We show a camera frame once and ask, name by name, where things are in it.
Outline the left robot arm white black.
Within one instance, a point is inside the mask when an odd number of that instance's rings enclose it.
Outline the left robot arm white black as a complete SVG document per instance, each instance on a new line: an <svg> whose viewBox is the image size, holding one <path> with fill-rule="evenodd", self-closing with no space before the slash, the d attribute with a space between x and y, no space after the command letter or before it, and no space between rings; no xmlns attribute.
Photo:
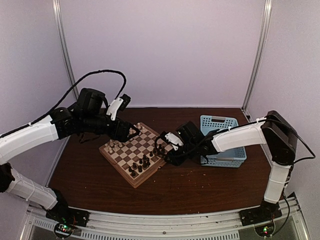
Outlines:
<svg viewBox="0 0 320 240"><path fill-rule="evenodd" d="M0 136L0 191L12 193L39 204L53 219L66 223L72 211L62 194L20 175L9 163L13 157L44 143L62 140L73 134L108 135L125 143L139 134L130 133L133 124L117 117L131 98L123 94L110 104L101 91L83 88L75 103L54 108L36 123L29 123L16 132Z"/></svg>

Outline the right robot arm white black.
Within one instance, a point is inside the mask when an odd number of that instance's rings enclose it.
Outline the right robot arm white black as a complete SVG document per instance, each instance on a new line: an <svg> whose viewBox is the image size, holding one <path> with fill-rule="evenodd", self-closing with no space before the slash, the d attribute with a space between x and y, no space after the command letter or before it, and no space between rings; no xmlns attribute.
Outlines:
<svg viewBox="0 0 320 240"><path fill-rule="evenodd" d="M232 140L232 147L246 147L249 151L249 162L244 170L240 170L231 180L219 180L215 190L201 191L195 196L190 189L186 193L178 190L176 196L170 196L162 205L162 213L176 214L208 214L220 211L243 210L257 205L262 199L263 189L267 185L267 174L261 169L266 166L263 158L273 165L275 157L269 152L271 146L265 144L262 133L258 131L259 124L250 122L236 130L226 133ZM298 166L293 174L293 185L288 189L297 194L300 207L308 215L315 215L320 205L320 179L312 169L312 151L306 148L298 154L303 166Z"/></svg>

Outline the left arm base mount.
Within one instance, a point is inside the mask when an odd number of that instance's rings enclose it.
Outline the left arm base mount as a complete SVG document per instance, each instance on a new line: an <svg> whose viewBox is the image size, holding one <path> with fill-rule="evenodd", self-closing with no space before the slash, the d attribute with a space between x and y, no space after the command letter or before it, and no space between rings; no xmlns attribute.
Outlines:
<svg viewBox="0 0 320 240"><path fill-rule="evenodd" d="M56 213L52 210L46 210L45 216L68 226L86 227L90 213L85 210L71 208L68 210L68 213Z"/></svg>

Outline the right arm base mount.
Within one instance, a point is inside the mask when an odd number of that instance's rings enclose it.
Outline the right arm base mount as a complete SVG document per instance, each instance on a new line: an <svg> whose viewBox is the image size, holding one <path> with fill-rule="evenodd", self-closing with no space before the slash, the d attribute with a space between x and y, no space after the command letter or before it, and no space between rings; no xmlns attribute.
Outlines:
<svg viewBox="0 0 320 240"><path fill-rule="evenodd" d="M283 214L280 209L270 210L262 206L244 209L239 212L242 226L255 225L271 221L272 219L279 218L282 215Z"/></svg>

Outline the wooden chess board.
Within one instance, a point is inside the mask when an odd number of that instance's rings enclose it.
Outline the wooden chess board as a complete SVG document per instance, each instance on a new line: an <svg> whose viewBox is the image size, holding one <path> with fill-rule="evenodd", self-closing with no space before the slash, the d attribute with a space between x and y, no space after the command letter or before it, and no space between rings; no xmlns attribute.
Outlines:
<svg viewBox="0 0 320 240"><path fill-rule="evenodd" d="M99 148L100 153L133 188L140 186L166 164L163 158L161 158L161 154L157 153L150 157L150 151L153 151L155 148L155 140L159 134L144 123L142 125L145 127L145 130L118 151L109 154L103 150L105 144ZM139 159L143 160L143 155L146 155L150 159L150 166L147 165L146 168L143 167L143 164L139 163ZM142 172L138 171L138 166L142 166ZM132 173L129 172L129 167L136 172L135 176L132 176Z"/></svg>

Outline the light blue plastic basket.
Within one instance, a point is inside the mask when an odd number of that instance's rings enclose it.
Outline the light blue plastic basket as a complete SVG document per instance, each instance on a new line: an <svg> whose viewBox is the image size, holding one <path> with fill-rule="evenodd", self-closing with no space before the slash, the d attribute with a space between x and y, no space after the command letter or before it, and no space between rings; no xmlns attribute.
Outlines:
<svg viewBox="0 0 320 240"><path fill-rule="evenodd" d="M204 136L211 131L230 130L237 127L238 121L233 117L225 116L212 116L201 115L200 116L200 130ZM242 163L247 159L245 147L243 145L236 146L231 141L231 138L225 138L219 136L218 138L218 150L223 150L218 154L211 154L200 157L200 164L206 167L222 167L222 168L239 168Z"/></svg>

